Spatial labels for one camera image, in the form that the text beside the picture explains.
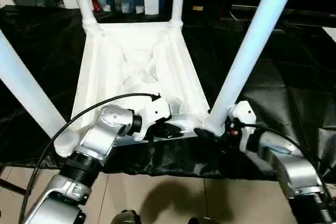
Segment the black cloth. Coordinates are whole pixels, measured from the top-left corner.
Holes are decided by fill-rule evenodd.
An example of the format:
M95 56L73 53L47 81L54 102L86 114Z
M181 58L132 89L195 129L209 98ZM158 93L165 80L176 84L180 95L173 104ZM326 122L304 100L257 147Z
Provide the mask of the black cloth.
M115 19L106 14L97 15L97 19L146 21L143 17ZM185 20L183 36L210 106L248 25ZM68 120L85 45L79 11L7 6L0 10L0 29ZM322 28L280 23L239 97L250 102L258 122L290 135L331 165L336 149L335 52L336 43ZM49 138L2 82L0 90L0 164L32 167ZM44 168L61 165L62 159L54 151L43 161ZM325 167L320 170L328 182L336 182ZM274 179L261 174L244 154L227 151L221 142L198 138L117 147L104 172Z

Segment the black ribbed joint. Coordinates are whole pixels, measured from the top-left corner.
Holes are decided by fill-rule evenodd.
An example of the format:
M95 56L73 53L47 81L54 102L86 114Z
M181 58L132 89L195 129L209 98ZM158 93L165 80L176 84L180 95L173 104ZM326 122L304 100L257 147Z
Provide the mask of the black ribbed joint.
M65 160L59 174L91 188L101 169L97 159L74 152Z

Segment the black mat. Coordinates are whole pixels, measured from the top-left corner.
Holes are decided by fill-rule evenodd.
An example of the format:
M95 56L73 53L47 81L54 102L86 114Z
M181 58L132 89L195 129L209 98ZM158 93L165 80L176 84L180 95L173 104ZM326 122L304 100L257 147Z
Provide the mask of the black mat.
M97 16L100 22L145 21ZM221 88L248 22L185 21L183 35L209 104ZM85 34L78 10L4 7L0 29L66 120L71 115ZM335 163L336 43L319 27L279 24L255 66L240 100L247 99L263 122L282 131L330 164ZM0 83L0 164L32 167L47 135ZM273 179L222 143L188 140L118 147L106 173L207 178ZM44 168L57 168L54 152ZM326 172L329 182L336 177Z

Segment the tiled floor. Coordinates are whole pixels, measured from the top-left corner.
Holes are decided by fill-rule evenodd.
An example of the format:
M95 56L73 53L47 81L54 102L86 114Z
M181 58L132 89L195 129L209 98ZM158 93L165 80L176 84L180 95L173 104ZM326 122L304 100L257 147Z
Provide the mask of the tiled floor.
M26 187L31 171L8 167L1 178ZM40 172L28 207L57 172ZM0 224L17 224L21 201L21 195L0 189ZM296 223L277 182L101 173L84 207L85 223L109 224L124 209L136 210L144 224L187 224L191 217L216 223Z

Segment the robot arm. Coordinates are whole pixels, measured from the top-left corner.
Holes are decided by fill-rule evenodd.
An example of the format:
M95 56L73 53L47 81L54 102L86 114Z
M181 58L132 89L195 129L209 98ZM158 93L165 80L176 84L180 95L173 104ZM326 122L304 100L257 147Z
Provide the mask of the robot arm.
M261 171L273 170L298 224L336 223L333 199L309 160L284 137L269 131L258 131L241 123L254 124L255 115L247 101L233 107L230 135L241 132L239 150Z
M24 220L24 224L80 224L86 215L79 205L85 205L91 187L106 163L117 137L126 135L142 139L147 129L158 120L167 120L170 109L163 98L152 101L134 114L117 105L100 110L73 153L65 160L39 196Z

